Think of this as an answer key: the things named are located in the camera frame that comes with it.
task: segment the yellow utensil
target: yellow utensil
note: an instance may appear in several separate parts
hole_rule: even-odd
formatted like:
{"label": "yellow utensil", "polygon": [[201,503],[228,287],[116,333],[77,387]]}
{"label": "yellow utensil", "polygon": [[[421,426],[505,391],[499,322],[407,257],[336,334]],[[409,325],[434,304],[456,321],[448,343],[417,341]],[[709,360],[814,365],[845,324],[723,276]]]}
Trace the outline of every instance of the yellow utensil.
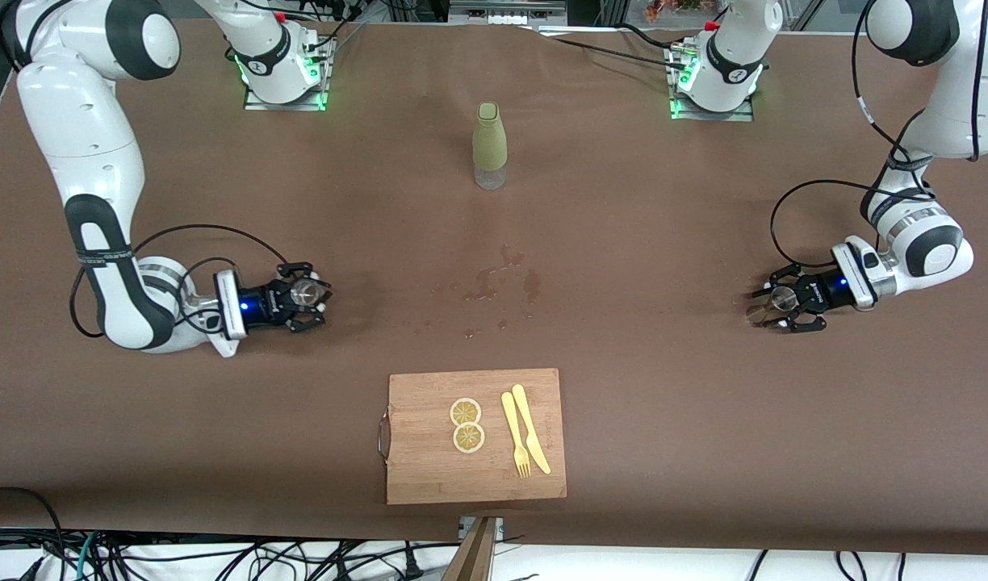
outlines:
{"label": "yellow utensil", "polygon": [[516,417],[516,400],[512,393],[501,394],[501,407],[504,408],[505,419],[509,420],[509,430],[512,431],[512,441],[516,442],[516,449],[513,458],[516,460],[516,470],[519,471],[519,478],[526,478],[530,475],[530,456],[523,448],[523,440],[519,437],[519,418]]}
{"label": "yellow utensil", "polygon": [[530,418],[530,402],[526,401],[526,390],[516,383],[512,386],[512,395],[516,398],[516,405],[523,415],[523,423],[526,424],[526,448],[530,450],[530,455],[534,456],[534,462],[541,467],[545,474],[552,474],[552,467],[548,466],[545,459],[545,451],[541,449],[541,442],[538,441],[538,431],[534,430],[534,419]]}

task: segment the knife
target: knife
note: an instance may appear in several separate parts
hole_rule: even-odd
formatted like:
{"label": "knife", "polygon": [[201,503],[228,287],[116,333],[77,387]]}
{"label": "knife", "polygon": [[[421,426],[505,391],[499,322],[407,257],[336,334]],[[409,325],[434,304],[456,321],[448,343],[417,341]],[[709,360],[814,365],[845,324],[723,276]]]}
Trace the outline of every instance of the knife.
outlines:
{"label": "knife", "polygon": [[548,466],[545,451],[541,449],[538,433],[534,430],[534,419],[530,418],[530,402],[526,401],[526,391],[519,383],[512,386],[512,397],[516,398],[516,406],[519,408],[520,415],[523,416],[523,423],[526,424],[526,448],[530,449],[530,456],[534,456],[534,462],[541,467],[541,471],[550,474],[552,467]]}

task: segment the brown table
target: brown table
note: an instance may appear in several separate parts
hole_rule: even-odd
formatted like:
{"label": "brown table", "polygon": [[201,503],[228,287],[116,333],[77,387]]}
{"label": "brown table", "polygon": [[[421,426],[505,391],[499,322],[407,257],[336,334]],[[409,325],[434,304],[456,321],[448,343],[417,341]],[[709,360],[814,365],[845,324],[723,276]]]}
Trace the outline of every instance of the brown table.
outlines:
{"label": "brown table", "polygon": [[[928,175],[977,251],[969,274],[819,334],[745,320],[743,294],[783,265],[775,199],[869,182],[884,161],[848,37],[779,37],[756,121],[704,124],[671,121],[661,69],[508,27],[369,27],[338,56],[329,111],[248,113],[216,27],[180,32],[174,76],[118,87],[146,161],[133,239],[245,228],[318,265],[331,324],[254,333],[231,360],[81,338],[65,308],[77,261],[11,88],[0,485],[40,490],[81,529],[447,538],[490,510],[532,543],[988,552],[988,156]],[[927,98],[929,71],[872,49],[862,70],[890,130]],[[496,194],[472,183],[482,100],[509,135]],[[825,257],[870,234],[859,201],[807,192],[779,235]],[[210,232],[152,250],[222,253],[249,282],[274,268]],[[523,367],[561,370],[567,499],[384,505],[389,374]],[[2,523],[43,519],[0,503]]]}

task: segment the wooden cutting board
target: wooden cutting board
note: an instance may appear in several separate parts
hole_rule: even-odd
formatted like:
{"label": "wooden cutting board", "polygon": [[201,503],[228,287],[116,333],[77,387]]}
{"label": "wooden cutting board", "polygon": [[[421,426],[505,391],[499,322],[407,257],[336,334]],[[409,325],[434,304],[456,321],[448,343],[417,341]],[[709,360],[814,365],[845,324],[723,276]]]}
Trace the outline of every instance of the wooden cutting board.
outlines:
{"label": "wooden cutting board", "polygon": [[[534,429],[551,467],[530,459],[530,478],[519,478],[512,433],[501,394],[526,389]],[[450,406],[469,397],[480,407],[482,448],[454,447]],[[390,376],[390,453],[387,504],[476,503],[487,500],[560,499],[565,496],[565,455],[558,369],[501,369]],[[525,445],[526,426],[519,416]]]}

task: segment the green bottle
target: green bottle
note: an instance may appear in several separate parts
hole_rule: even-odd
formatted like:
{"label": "green bottle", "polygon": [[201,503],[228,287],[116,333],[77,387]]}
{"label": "green bottle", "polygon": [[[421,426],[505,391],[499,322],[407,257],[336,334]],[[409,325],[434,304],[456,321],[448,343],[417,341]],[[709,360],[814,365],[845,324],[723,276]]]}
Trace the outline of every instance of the green bottle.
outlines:
{"label": "green bottle", "polygon": [[480,103],[472,130],[472,173],[486,190],[504,186],[509,176],[509,143],[497,103]]}

